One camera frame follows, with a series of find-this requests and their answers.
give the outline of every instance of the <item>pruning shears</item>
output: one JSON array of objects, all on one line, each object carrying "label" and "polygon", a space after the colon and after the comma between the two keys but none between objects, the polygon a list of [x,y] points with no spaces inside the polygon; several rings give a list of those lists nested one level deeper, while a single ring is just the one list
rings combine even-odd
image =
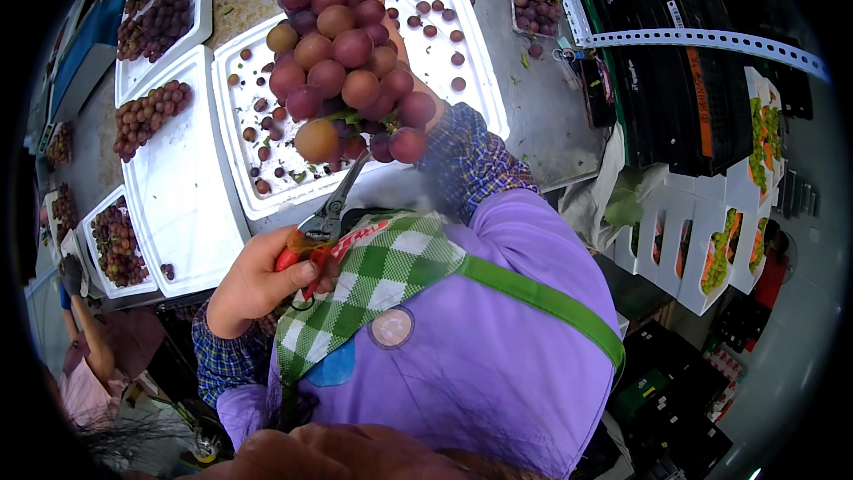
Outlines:
[{"label": "pruning shears", "polygon": [[[314,212],[313,216],[303,220],[296,227],[296,229],[302,233],[305,238],[317,243],[327,243],[324,247],[311,251],[311,254],[307,258],[314,261],[321,271],[325,269],[328,257],[332,254],[332,244],[339,240],[340,236],[343,235],[340,233],[340,213],[344,210],[344,204],[347,201],[347,194],[349,194],[352,185],[356,182],[358,174],[362,171],[362,168],[367,163],[368,159],[370,159],[370,153],[365,150],[356,158],[355,163],[350,167],[347,175],[344,176],[344,179],[340,182],[337,189],[329,195],[326,202],[324,202],[323,205]],[[282,254],[280,254],[278,259],[275,261],[275,272],[282,272],[284,269],[299,261],[302,261],[301,254],[291,251],[289,248],[285,248],[284,251],[282,251]],[[319,283],[320,280],[318,279],[305,289],[305,300],[314,294],[314,290],[316,290]]]}]

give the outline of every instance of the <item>round badge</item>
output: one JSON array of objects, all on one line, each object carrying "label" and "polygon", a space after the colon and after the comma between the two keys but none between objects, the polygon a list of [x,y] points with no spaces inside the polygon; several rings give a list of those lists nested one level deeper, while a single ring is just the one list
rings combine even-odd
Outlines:
[{"label": "round badge", "polygon": [[370,323],[369,336],[374,344],[385,350],[400,348],[415,329],[415,316],[403,306],[395,306],[379,314]]}]

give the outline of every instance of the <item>metal table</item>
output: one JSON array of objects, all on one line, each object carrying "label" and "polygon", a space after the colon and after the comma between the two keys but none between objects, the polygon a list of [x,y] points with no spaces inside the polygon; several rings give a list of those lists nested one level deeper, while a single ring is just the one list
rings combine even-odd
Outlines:
[{"label": "metal table", "polygon": [[[606,132],[590,127],[583,92],[576,78],[565,62],[551,58],[550,52],[556,48],[554,40],[539,38],[545,53],[541,59],[530,59],[530,68],[525,69],[520,55],[526,52],[530,41],[512,30],[509,0],[476,1],[474,10],[489,48],[511,129],[506,141],[509,151],[527,160],[533,178],[543,191],[595,176],[602,160]],[[215,50],[280,11],[276,0],[213,0],[213,34],[205,44]],[[562,33],[568,33],[567,25]],[[115,141],[113,84],[110,69],[75,123],[72,162],[55,174],[57,184],[66,181],[71,186],[80,216],[123,182],[120,160],[112,153]],[[392,181],[382,182],[384,194],[381,197],[377,197],[373,182],[362,177],[360,185],[353,189],[352,201],[377,204],[394,200],[399,202],[398,206],[428,207],[424,197],[411,193],[412,189],[417,189],[411,185],[411,180],[420,176],[413,170],[397,173]],[[388,189],[398,192],[389,196]],[[286,213],[249,221],[249,230],[261,233],[293,224],[312,213],[320,202],[322,200],[318,199]],[[105,299],[103,304],[106,308],[128,308],[163,301],[162,294],[155,292],[112,301]]]}]

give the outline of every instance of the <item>person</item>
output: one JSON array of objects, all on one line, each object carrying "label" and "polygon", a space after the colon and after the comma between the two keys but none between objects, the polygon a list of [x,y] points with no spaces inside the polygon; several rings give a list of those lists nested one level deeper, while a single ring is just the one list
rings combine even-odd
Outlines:
[{"label": "person", "polygon": [[[465,224],[349,212],[324,270],[274,272],[293,227],[248,242],[192,328],[231,473],[564,477],[592,437],[622,348],[601,270],[479,112],[415,89],[438,107],[416,166]],[[256,320],[294,293],[270,340]]]},{"label": "person", "polygon": [[62,258],[60,272],[60,305],[71,345],[59,383],[47,367],[44,377],[73,425],[104,430],[115,421],[124,389],[145,370],[165,331],[152,308],[92,315],[80,295],[83,272],[77,258]]}]

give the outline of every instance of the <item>checkered sleeve cover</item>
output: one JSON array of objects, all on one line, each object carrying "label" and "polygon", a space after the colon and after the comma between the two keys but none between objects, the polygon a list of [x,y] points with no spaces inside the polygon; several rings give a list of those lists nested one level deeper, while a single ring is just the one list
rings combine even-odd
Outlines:
[{"label": "checkered sleeve cover", "polygon": [[483,116],[465,103],[449,106],[430,130],[429,148],[417,168],[435,180],[464,222],[495,193],[515,188],[539,193],[530,166],[510,154],[503,140],[486,129]]},{"label": "checkered sleeve cover", "polygon": [[253,321],[242,336],[222,339],[207,327],[207,303],[193,318],[193,350],[199,362],[199,396],[211,408],[225,390],[245,384],[267,384],[272,337]]}]

